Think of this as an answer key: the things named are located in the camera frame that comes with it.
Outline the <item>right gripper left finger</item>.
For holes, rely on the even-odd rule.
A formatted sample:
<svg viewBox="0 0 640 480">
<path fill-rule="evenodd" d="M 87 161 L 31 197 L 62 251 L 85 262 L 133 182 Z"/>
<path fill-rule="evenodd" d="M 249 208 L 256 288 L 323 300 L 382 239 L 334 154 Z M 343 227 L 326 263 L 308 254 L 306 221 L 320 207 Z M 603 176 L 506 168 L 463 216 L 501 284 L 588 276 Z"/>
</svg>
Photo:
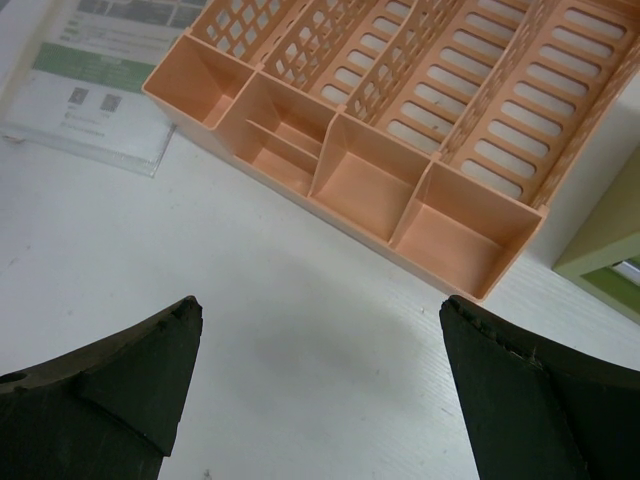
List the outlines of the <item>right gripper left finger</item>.
<svg viewBox="0 0 640 480">
<path fill-rule="evenodd" d="M 187 296 L 2 375 L 2 478 L 157 478 L 175 445 L 202 330 L 202 308 Z"/>
</svg>

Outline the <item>clear mesh document pouch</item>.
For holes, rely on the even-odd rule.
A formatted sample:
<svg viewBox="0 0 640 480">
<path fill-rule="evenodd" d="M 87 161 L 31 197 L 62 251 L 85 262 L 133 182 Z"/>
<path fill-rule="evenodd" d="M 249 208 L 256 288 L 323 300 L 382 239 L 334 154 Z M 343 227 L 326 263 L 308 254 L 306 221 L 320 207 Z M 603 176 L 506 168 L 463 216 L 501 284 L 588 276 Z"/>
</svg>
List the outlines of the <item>clear mesh document pouch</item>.
<svg viewBox="0 0 640 480">
<path fill-rule="evenodd" d="M 174 126 L 142 92 L 204 1 L 10 1 L 1 46 L 1 138 L 155 175 Z"/>
</svg>

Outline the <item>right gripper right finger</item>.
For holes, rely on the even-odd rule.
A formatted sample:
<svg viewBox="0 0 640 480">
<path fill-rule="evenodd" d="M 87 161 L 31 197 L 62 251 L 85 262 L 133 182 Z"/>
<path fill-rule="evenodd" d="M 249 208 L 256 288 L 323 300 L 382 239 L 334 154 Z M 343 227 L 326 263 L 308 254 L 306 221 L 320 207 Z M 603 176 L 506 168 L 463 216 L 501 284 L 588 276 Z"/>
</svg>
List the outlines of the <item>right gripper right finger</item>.
<svg viewBox="0 0 640 480">
<path fill-rule="evenodd" d="M 458 295 L 439 318 L 480 478 L 638 478 L 638 371 Z"/>
</svg>

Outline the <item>green metal drawer box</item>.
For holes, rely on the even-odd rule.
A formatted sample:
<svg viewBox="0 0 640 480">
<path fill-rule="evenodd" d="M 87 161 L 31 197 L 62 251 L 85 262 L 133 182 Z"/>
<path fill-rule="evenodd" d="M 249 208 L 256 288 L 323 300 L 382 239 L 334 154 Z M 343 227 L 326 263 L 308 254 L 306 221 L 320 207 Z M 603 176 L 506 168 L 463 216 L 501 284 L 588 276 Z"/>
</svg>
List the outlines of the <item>green metal drawer box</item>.
<svg viewBox="0 0 640 480">
<path fill-rule="evenodd" d="M 552 270 L 639 321 L 639 151 L 634 150 Z"/>
</svg>

